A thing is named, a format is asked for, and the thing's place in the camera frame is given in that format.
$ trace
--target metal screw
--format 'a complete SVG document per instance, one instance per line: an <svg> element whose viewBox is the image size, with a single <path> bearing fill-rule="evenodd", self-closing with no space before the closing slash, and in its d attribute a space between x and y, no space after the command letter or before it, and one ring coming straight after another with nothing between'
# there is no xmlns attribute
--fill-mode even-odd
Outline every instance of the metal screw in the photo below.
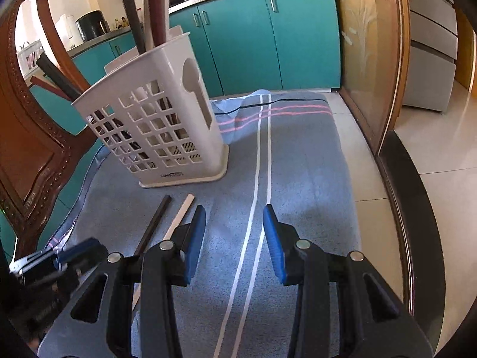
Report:
<svg viewBox="0 0 477 358"><path fill-rule="evenodd" d="M171 240L164 240L159 243L160 250L171 250L174 247L174 243Z"/></svg>
<svg viewBox="0 0 477 358"><path fill-rule="evenodd" d="M121 253L118 253L118 252L111 253L111 254L108 256L108 262L109 262L109 263L116 263L116 262L118 262L120 259L121 259Z"/></svg>
<svg viewBox="0 0 477 358"><path fill-rule="evenodd" d="M352 251L350 257L353 261L363 261L364 255L360 251Z"/></svg>
<svg viewBox="0 0 477 358"><path fill-rule="evenodd" d="M296 245L297 245L298 249L303 249L303 250L304 249L309 249L309 247L310 247L310 243L309 243L308 240L298 240Z"/></svg>

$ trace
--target white plastic basket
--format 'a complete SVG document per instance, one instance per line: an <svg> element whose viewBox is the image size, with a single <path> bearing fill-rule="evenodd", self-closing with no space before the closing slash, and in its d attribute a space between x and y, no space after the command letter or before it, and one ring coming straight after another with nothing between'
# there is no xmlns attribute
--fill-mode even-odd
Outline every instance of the white plastic basket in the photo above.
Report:
<svg viewBox="0 0 477 358"><path fill-rule="evenodd" d="M228 146L188 35L132 59L73 102L142 187L207 182L227 170Z"/></svg>

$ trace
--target pink stripe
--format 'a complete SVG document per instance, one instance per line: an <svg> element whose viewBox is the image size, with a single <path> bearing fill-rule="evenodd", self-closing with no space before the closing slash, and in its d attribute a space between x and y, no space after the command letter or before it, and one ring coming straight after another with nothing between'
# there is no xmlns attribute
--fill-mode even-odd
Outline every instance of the pink stripe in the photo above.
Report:
<svg viewBox="0 0 477 358"><path fill-rule="evenodd" d="M318 109L330 109L329 106L327 105L290 105L290 106L284 106L284 107L281 107L281 108L272 108L271 111L278 111L278 110L285 110L285 109L294 109L294 108L318 108ZM252 117L255 117L257 116L257 114L259 114L260 112L258 113L255 113L255 114L252 114L251 116L248 116L248 117L245 117L245 118L233 118L231 120L228 120L228 121L224 121L222 123L219 123L219 125L227 125L227 124L231 124L235 121L247 121L249 118L252 118Z"/></svg>
<svg viewBox="0 0 477 358"><path fill-rule="evenodd" d="M245 123L244 125L240 125L240 126L237 126L235 128L221 130L220 132L221 133L228 133L228 132L237 131L237 130L240 130L240 129L246 127L248 124L253 123L254 121L258 121L259 119L267 118L267 117L274 117L274 116L278 116L278 115L302 115L302 114L320 114L320 113L325 113L325 114L329 114L330 116L333 116L333 113L331 113L331 111L326 111L326 110L321 110L321 111L317 111L317 112L281 112L281 113L275 113L275 114L272 114L272 115L259 116L257 118L254 118L253 120L250 120L249 122Z"/></svg>

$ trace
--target basket base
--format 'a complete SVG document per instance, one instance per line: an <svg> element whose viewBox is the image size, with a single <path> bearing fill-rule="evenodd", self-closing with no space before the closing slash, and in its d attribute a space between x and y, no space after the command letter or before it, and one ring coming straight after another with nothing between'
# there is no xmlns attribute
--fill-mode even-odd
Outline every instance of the basket base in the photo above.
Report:
<svg viewBox="0 0 477 358"><path fill-rule="evenodd" d="M220 172L217 175L203 177L203 178L178 179L178 180L171 180L169 182L159 182L159 183L151 183L151 184L142 184L141 182L139 182L139 185L144 189L151 189L153 187L178 186L180 184L205 183L205 182L213 182L214 180L219 180L223 178L223 176L227 172L228 151L229 151L228 145L224 144L224 151L222 153L222 167L220 169Z"/></svg>

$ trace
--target tile floor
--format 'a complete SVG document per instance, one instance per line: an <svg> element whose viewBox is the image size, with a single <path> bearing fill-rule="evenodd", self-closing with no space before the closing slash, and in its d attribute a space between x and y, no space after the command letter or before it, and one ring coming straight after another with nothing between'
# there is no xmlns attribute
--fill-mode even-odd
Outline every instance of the tile floor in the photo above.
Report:
<svg viewBox="0 0 477 358"><path fill-rule="evenodd" d="M325 94L340 135L356 200L363 253L402 299L402 269L393 213L366 140L338 93Z"/></svg>
<svg viewBox="0 0 477 358"><path fill-rule="evenodd" d="M445 265L442 348L477 295L477 99L454 83L445 114L404 107L396 133L428 192Z"/></svg>

